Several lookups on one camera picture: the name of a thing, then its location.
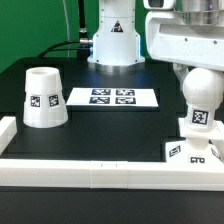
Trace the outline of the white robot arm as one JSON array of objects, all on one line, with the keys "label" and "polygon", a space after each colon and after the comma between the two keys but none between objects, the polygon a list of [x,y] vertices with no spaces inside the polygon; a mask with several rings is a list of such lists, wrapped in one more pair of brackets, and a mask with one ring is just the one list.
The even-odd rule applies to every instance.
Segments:
[{"label": "white robot arm", "polygon": [[[154,60],[224,71],[224,0],[143,0],[147,51]],[[112,69],[144,61],[136,0],[99,0],[88,61]]]}]

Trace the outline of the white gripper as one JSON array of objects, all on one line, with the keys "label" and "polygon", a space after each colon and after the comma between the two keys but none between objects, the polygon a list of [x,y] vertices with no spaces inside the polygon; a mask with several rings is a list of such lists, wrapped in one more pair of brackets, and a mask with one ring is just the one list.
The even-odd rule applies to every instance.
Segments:
[{"label": "white gripper", "polygon": [[145,34],[152,59],[224,71],[224,11],[216,25],[187,25],[174,11],[150,11]]}]

